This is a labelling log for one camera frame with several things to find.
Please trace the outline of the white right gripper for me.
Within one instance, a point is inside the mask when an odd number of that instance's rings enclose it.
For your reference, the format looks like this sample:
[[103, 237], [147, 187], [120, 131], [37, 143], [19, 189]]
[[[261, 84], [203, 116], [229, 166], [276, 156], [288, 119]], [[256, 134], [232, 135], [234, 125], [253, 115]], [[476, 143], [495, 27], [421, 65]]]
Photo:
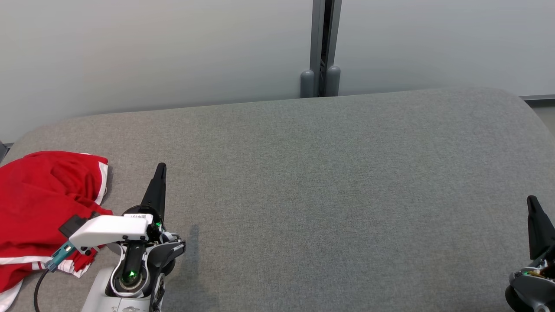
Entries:
[[529, 256], [534, 260], [521, 269], [517, 276], [531, 275], [538, 278], [555, 278], [555, 259], [553, 256], [540, 257], [554, 245], [555, 229], [539, 200], [534, 195], [526, 199], [528, 207], [527, 225], [529, 231]]

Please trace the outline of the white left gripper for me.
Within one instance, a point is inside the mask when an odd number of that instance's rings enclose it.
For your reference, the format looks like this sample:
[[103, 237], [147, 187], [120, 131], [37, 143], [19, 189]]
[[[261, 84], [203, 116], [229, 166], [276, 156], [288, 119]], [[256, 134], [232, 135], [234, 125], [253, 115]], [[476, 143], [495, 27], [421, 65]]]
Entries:
[[[141, 205], [154, 209], [161, 221], [165, 217], [166, 173], [166, 164], [159, 162], [141, 200]], [[68, 244], [81, 254], [110, 244], [138, 241], [150, 245], [155, 243], [153, 225], [151, 214], [73, 215], [68, 219]]]

